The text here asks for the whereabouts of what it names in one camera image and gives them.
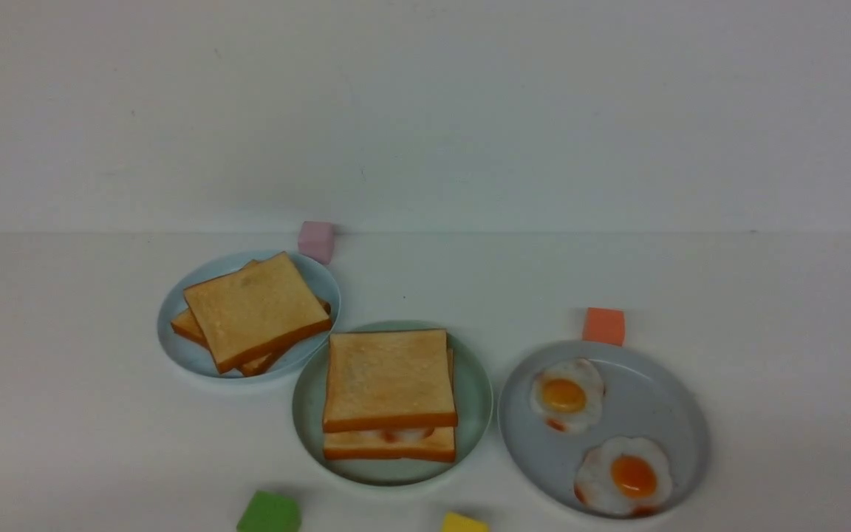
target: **plate rim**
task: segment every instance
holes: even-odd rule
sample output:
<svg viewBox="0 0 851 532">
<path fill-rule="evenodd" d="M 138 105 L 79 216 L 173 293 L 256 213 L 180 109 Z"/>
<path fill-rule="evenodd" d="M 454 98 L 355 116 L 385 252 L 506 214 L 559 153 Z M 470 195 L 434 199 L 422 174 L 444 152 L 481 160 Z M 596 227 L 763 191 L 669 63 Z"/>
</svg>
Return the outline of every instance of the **plate rim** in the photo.
<svg viewBox="0 0 851 532">
<path fill-rule="evenodd" d="M 169 299 L 170 294 L 172 294 L 175 290 L 178 290 L 180 286 L 185 285 L 183 286 L 183 289 L 185 289 L 185 287 L 192 286 L 192 283 L 187 283 L 186 279 L 198 275 L 198 273 L 202 272 L 207 268 L 212 267 L 212 265 L 216 264 L 217 262 L 235 262 L 237 260 L 239 266 L 237 266 L 236 269 L 222 274 L 227 275 L 228 273 L 233 273 L 240 270 L 241 267 L 244 266 L 245 262 L 249 262 L 249 260 L 267 260 L 271 259 L 271 257 L 273 256 L 277 256 L 278 253 L 287 253 L 287 255 L 290 255 L 292 257 L 296 256 L 298 260 L 303 259 L 305 260 L 305 262 L 310 263 L 312 267 L 318 267 L 318 270 L 322 270 L 322 272 L 325 272 L 325 275 L 327 275 L 328 279 L 331 281 L 331 286 L 333 287 L 334 292 L 337 293 L 337 307 L 335 307 L 334 321 L 333 323 L 331 323 L 330 330 L 325 330 L 324 332 L 319 333 L 324 337 L 324 339 L 321 340 L 321 343 L 318 344 L 318 346 L 315 347 L 314 350 L 305 351 L 305 353 L 301 355 L 300 358 L 291 361 L 291 364 L 288 364 L 288 366 L 285 366 L 280 370 L 269 369 L 263 374 L 256 375 L 253 377 L 222 377 L 204 375 L 202 373 L 196 373 L 195 371 L 183 366 L 182 364 L 178 363 L 178 361 L 174 360 L 172 354 L 169 353 L 169 350 L 166 349 L 165 345 L 163 344 L 163 337 L 161 336 L 162 323 L 169 323 L 169 321 L 172 320 L 172 316 L 168 317 L 168 319 L 165 319 L 165 316 L 163 316 L 163 310 L 165 309 L 166 300 Z M 337 327 L 338 320 L 340 320 L 341 317 L 341 309 L 343 307 L 342 297 L 344 296 L 342 296 L 341 293 L 341 284 L 338 283 L 337 277 L 334 276 L 334 273 L 332 273 L 331 270 L 327 268 L 327 266 L 324 266 L 324 264 L 317 262 L 316 259 L 312 259 L 312 257 L 310 256 L 304 255 L 304 253 L 300 253 L 296 250 L 283 248 L 264 248 L 239 251 L 235 253 L 227 253 L 227 255 L 217 256 L 215 257 L 215 259 L 207 260 L 199 266 L 196 266 L 196 268 L 193 268 L 192 270 L 190 270 L 190 272 L 180 277 L 178 282 L 174 283 L 171 287 L 169 287 L 169 290 L 167 290 L 165 295 L 163 296 L 163 300 L 160 302 L 159 310 L 157 310 L 156 313 L 157 344 L 159 344 L 159 347 L 163 351 L 166 360 L 169 360 L 169 363 L 172 364 L 172 366 L 175 366 L 180 371 L 180 373 L 192 378 L 196 378 L 202 383 L 224 384 L 228 386 L 275 384 L 278 383 L 278 381 L 283 381 L 284 378 L 290 377 L 291 375 L 297 373 L 297 371 L 303 368 L 305 364 L 307 364 L 307 362 L 310 361 L 310 359 L 312 359 L 318 353 L 318 351 L 320 351 L 321 348 L 325 346 L 325 344 L 327 344 L 327 339 L 328 337 L 330 337 L 330 333 L 333 333 L 333 330 L 335 329 L 335 327 Z"/>
<path fill-rule="evenodd" d="M 315 465 L 315 467 L 319 468 L 321 471 L 324 471 L 324 473 L 327 476 L 329 476 L 331 478 L 335 478 L 335 479 L 337 479 L 338 482 L 343 482 L 345 485 L 351 485 L 352 487 L 355 487 L 355 488 L 362 488 L 365 492 L 368 492 L 368 493 L 372 492 L 372 493 L 376 493 L 376 494 L 383 494 L 383 493 L 389 492 L 389 493 L 404 493 L 405 494 L 405 493 L 408 493 L 408 492 L 411 492 L 411 491 L 419 491 L 420 489 L 423 489 L 423 488 L 430 488 L 430 487 L 433 487 L 433 485 L 440 484 L 440 482 L 445 482 L 448 478 L 451 477 L 450 474 L 451 474 L 452 471 L 455 471 L 456 468 L 459 468 L 459 466 L 464 464 L 467 460 L 470 460 L 472 455 L 475 454 L 475 451 L 477 450 L 477 448 L 479 448 L 479 446 L 482 445 L 482 442 L 485 441 L 485 439 L 488 435 L 488 429 L 491 427 L 492 422 L 496 419 L 496 413 L 494 413 L 494 411 L 496 411 L 497 402 L 496 402 L 496 398 L 494 397 L 494 386 L 493 386 L 493 383 L 491 381 L 491 377 L 488 375 L 488 371 L 486 370 L 484 364 L 482 364 L 482 361 L 479 360 L 479 357 L 476 356 L 475 352 L 472 350 L 472 348 L 469 346 L 469 344 L 466 344 L 465 341 L 460 339 L 460 337 L 457 334 L 453 333 L 453 330 L 451 329 L 451 327 L 446 327 L 446 326 L 443 326 L 442 324 L 436 324 L 436 323 L 425 321 L 425 320 L 392 319 L 392 320 L 379 320 L 379 321 L 375 321 L 375 322 L 369 322 L 367 324 L 361 324 L 360 326 L 353 327 L 351 330 L 342 330 L 342 331 L 338 331 L 338 333 L 376 333 L 376 331 L 382 330 L 381 327 L 387 327 L 390 324 L 402 324 L 402 327 L 406 327 L 406 326 L 411 327 L 411 329 L 408 329 L 408 330 L 418 330 L 418 329 L 412 329 L 412 327 L 421 327 L 421 329 L 445 329 L 445 331 L 449 335 L 452 335 L 453 337 L 455 337 L 456 340 L 460 341 L 460 343 L 465 344 L 468 347 L 468 350 L 470 351 L 472 358 L 476 361 L 477 366 L 482 370 L 482 376 L 484 377 L 483 383 L 484 383 L 485 391 L 486 391 L 486 394 L 487 394 L 486 398 L 489 400 L 488 402 L 491 406 L 490 406 L 489 412 L 486 415 L 486 418 L 484 420 L 482 431 L 480 432 L 480 435 L 477 437 L 475 447 L 473 447 L 472 450 L 470 452 L 468 452 L 468 454 L 464 455 L 464 457 L 462 457 L 462 459 L 457 460 L 456 462 L 453 462 L 451 467 L 447 468 L 445 471 L 442 471 L 439 474 L 436 474 L 434 476 L 431 476 L 429 478 L 426 478 L 426 479 L 423 479 L 423 480 L 420 480 L 420 481 L 410 482 L 409 484 L 399 484 L 399 485 L 367 484 L 367 482 L 362 482 L 362 481 L 359 481 L 359 480 L 348 478 L 348 477 L 342 476 L 340 474 L 337 474 L 337 472 L 331 471 L 330 468 L 327 468 L 327 467 L 325 467 L 324 464 L 321 464 L 321 462 L 318 461 L 317 458 L 314 458 L 314 455 L 311 454 L 310 450 L 308 450 L 307 445 L 304 445 L 304 438 L 301 438 L 301 433 L 298 431 L 298 424 L 297 424 L 297 420 L 296 420 L 297 417 L 296 417 L 295 412 L 294 412 L 295 398 L 297 397 L 298 387 L 301 386 L 301 379 L 304 377 L 304 373 L 301 373 L 300 375 L 298 375 L 297 383 L 294 384 L 294 390 L 293 390 L 293 393 L 291 393 L 290 414 L 291 414 L 291 425 L 293 425 L 294 432 L 297 435 L 298 443 L 301 444 L 300 445 L 301 451 L 303 451 L 307 455 L 307 457 L 310 458 L 310 461 Z M 329 343 L 326 343 L 324 345 L 324 347 L 327 347 L 327 349 L 328 349 L 327 357 L 330 357 Z M 318 359 L 317 357 L 311 357 L 311 361 L 314 361 L 314 360 L 320 360 L 320 359 Z"/>
<path fill-rule="evenodd" d="M 698 452 L 698 463 L 700 464 L 699 471 L 696 473 L 696 478 L 692 480 L 691 487 L 682 498 L 679 499 L 677 504 L 669 506 L 669 508 L 664 509 L 664 511 L 657 512 L 652 515 L 647 516 L 639 516 L 639 517 L 629 517 L 629 516 L 610 516 L 604 515 L 597 512 L 588 512 L 582 511 L 580 508 L 574 508 L 573 506 L 565 505 L 563 502 L 558 501 L 550 493 L 544 491 L 540 485 L 537 485 L 537 482 L 530 480 L 529 477 L 524 473 L 523 469 L 520 465 L 517 465 L 516 459 L 514 459 L 513 451 L 511 451 L 511 447 L 509 442 L 507 441 L 507 437 L 504 434 L 504 425 L 501 423 L 501 413 L 503 410 L 501 409 L 501 401 L 504 400 L 506 396 L 506 391 L 513 385 L 513 380 L 516 378 L 516 371 L 519 367 L 523 366 L 526 361 L 529 361 L 531 358 L 539 355 L 540 353 L 557 346 L 564 346 L 564 344 L 583 344 L 584 346 L 595 346 L 595 347 L 610 347 L 612 350 L 626 351 L 627 353 L 642 359 L 643 361 L 647 361 L 647 363 L 652 364 L 658 370 L 666 375 L 666 377 L 671 378 L 678 386 L 681 386 L 681 391 L 683 392 L 683 397 L 688 398 L 689 406 L 695 410 L 695 414 L 697 414 L 698 420 L 702 422 L 702 426 L 700 427 L 700 445 Z M 497 397 L 496 402 L 496 424 L 497 431 L 499 432 L 499 437 L 501 438 L 501 442 L 504 445 L 504 450 L 507 452 L 507 458 L 509 458 L 510 467 L 514 468 L 514 471 L 517 471 L 518 474 L 524 479 L 524 482 L 530 485 L 531 488 L 534 489 L 538 494 L 542 495 L 545 499 L 547 499 L 550 504 L 556 505 L 557 508 L 563 509 L 570 513 L 571 515 L 577 518 L 585 518 L 585 519 L 599 519 L 601 523 L 604 525 L 625 525 L 632 526 L 635 523 L 650 523 L 650 522 L 658 522 L 660 519 L 668 519 L 678 511 L 679 508 L 682 508 L 685 505 L 685 502 L 688 502 L 689 499 L 695 496 L 695 494 L 699 491 L 699 488 L 702 487 L 702 484 L 705 482 L 705 479 L 708 476 L 708 470 L 711 467 L 711 429 L 707 422 L 707 418 L 705 417 L 705 412 L 700 408 L 698 401 L 695 400 L 694 394 L 686 387 L 684 383 L 682 383 L 681 378 L 675 376 L 672 371 L 669 371 L 668 368 L 659 364 L 658 361 L 653 360 L 651 357 L 646 355 L 645 353 L 639 352 L 631 347 L 621 347 L 621 346 L 613 346 L 612 344 L 604 344 L 600 343 L 600 341 L 587 341 L 587 340 L 557 340 L 550 341 L 550 343 L 541 344 L 541 346 L 534 347 L 533 350 L 530 351 L 530 354 L 519 359 L 514 366 L 510 368 L 509 373 L 507 374 L 507 378 L 504 381 L 504 384 L 501 386 L 501 393 Z"/>
</svg>

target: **sandwich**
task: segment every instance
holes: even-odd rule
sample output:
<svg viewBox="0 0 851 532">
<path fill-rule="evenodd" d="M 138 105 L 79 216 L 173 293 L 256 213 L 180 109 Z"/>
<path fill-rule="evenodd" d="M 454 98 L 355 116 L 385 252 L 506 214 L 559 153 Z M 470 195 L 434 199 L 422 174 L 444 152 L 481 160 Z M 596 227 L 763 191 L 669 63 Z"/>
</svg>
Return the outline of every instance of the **sandwich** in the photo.
<svg viewBox="0 0 851 532">
<path fill-rule="evenodd" d="M 250 262 L 242 266 L 242 269 L 250 268 L 257 263 L 257 260 L 250 260 Z M 317 300 L 321 303 L 321 306 L 324 307 L 324 310 L 330 314 L 330 303 L 320 299 L 320 297 L 318 297 Z M 173 318 L 169 324 L 173 327 L 173 333 L 179 334 L 179 336 L 182 336 L 186 340 L 193 341 L 194 343 L 205 347 L 206 350 L 209 350 L 209 343 L 205 340 L 205 335 L 202 333 L 202 328 L 199 327 L 199 322 L 196 320 L 195 314 L 192 313 L 192 309 L 183 310 L 181 313 L 177 314 L 177 316 Z M 245 377 L 256 377 L 257 375 L 263 374 L 269 370 L 269 368 L 274 365 L 275 361 L 280 359 L 281 356 L 284 356 L 285 352 L 287 351 L 283 350 L 280 353 L 264 355 L 256 360 L 249 361 L 249 363 L 241 364 L 241 366 L 236 369 L 238 369 Z"/>
<path fill-rule="evenodd" d="M 331 335 L 324 456 L 455 461 L 453 367 L 445 330 Z"/>
<path fill-rule="evenodd" d="M 287 253 L 187 287 L 182 295 L 219 373 L 264 356 L 277 360 L 333 324 Z"/>
<path fill-rule="evenodd" d="M 448 376 L 453 388 L 453 353 L 448 352 Z M 455 428 L 381 429 L 378 431 L 327 432 L 324 458 L 395 459 L 414 458 L 433 462 L 455 462 Z"/>
</svg>

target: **egg yolk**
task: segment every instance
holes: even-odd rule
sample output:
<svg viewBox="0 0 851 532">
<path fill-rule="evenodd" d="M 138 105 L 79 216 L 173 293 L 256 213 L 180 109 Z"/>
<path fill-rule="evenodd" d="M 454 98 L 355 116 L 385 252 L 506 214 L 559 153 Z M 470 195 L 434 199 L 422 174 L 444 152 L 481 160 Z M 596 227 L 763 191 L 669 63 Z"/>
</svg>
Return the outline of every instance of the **egg yolk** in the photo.
<svg viewBox="0 0 851 532">
<path fill-rule="evenodd" d="M 547 408 L 554 412 L 580 412 L 587 407 L 587 392 L 580 384 L 566 378 L 554 378 L 544 383 L 541 395 Z"/>
<path fill-rule="evenodd" d="M 612 461 L 610 474 L 615 487 L 630 499 L 651 497 L 658 485 L 652 466 L 642 458 L 627 454 Z"/>
</svg>

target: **orange cube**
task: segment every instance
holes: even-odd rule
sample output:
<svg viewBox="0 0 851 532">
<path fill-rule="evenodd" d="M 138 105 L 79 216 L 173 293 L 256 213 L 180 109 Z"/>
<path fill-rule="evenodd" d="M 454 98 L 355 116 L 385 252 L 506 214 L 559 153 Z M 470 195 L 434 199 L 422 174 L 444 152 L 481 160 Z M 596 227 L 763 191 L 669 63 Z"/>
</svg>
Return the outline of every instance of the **orange cube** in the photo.
<svg viewBox="0 0 851 532">
<path fill-rule="evenodd" d="M 622 310 L 589 307 L 584 340 L 622 346 L 626 340 L 626 314 Z"/>
</svg>

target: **pink cube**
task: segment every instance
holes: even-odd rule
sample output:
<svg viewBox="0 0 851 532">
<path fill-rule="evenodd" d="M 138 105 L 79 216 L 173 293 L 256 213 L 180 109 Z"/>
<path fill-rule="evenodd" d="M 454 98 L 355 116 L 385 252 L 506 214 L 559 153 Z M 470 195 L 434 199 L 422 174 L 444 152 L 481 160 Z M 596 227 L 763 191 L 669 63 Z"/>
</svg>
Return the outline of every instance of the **pink cube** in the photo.
<svg viewBox="0 0 851 532">
<path fill-rule="evenodd" d="M 330 264 L 334 256 L 333 223 L 304 222 L 298 235 L 298 251 L 321 264 Z"/>
</svg>

